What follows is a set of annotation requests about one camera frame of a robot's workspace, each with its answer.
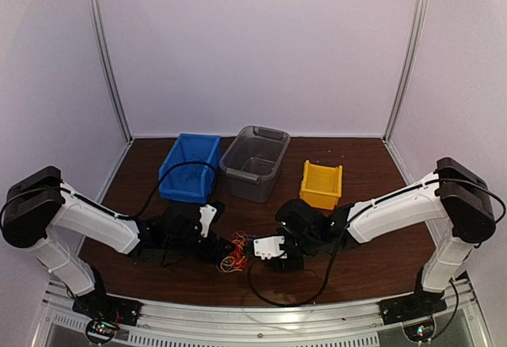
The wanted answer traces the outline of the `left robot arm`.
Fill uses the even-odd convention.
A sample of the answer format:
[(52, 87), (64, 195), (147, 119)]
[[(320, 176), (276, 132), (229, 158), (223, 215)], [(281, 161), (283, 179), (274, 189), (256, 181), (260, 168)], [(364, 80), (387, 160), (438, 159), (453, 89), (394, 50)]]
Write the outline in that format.
[(176, 203), (149, 219), (121, 214), (83, 196), (63, 181), (58, 168), (47, 166), (9, 188), (1, 209), (1, 231), (8, 244), (33, 254), (60, 279), (81, 309), (107, 318), (115, 307), (101, 274), (71, 251), (58, 229), (162, 266), (170, 255), (217, 264), (234, 250), (232, 242), (212, 230), (223, 211), (223, 204), (216, 201)]

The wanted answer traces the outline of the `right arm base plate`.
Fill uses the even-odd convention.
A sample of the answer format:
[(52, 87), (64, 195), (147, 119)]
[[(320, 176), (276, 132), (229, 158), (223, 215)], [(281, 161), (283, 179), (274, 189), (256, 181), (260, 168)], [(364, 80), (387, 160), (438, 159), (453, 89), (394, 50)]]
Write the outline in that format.
[(437, 293), (414, 292), (379, 302), (384, 325), (428, 317), (446, 309), (447, 304), (442, 298), (442, 294)]

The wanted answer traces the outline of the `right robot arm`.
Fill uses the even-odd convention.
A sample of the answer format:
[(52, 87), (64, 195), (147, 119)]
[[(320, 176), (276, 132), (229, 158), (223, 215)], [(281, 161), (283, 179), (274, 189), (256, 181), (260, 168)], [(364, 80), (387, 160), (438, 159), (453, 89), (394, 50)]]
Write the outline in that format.
[(478, 175), (446, 157), (436, 169), (402, 189), (358, 201), (329, 215), (303, 200), (286, 202), (276, 214), (275, 259), (282, 269), (298, 269), (305, 257), (368, 243), (379, 236), (429, 221), (441, 221), (446, 233), (417, 275), (406, 309), (420, 317), (444, 294), (470, 252), (491, 238), (499, 219), (491, 202), (498, 200)]

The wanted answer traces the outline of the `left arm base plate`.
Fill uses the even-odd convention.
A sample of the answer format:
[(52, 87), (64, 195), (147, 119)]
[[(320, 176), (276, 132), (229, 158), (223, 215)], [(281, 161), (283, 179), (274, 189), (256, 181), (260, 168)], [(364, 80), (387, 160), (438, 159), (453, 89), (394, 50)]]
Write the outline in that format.
[(141, 307), (141, 302), (133, 299), (107, 296), (105, 301), (99, 301), (98, 303), (75, 299), (72, 311), (114, 325), (136, 326)]

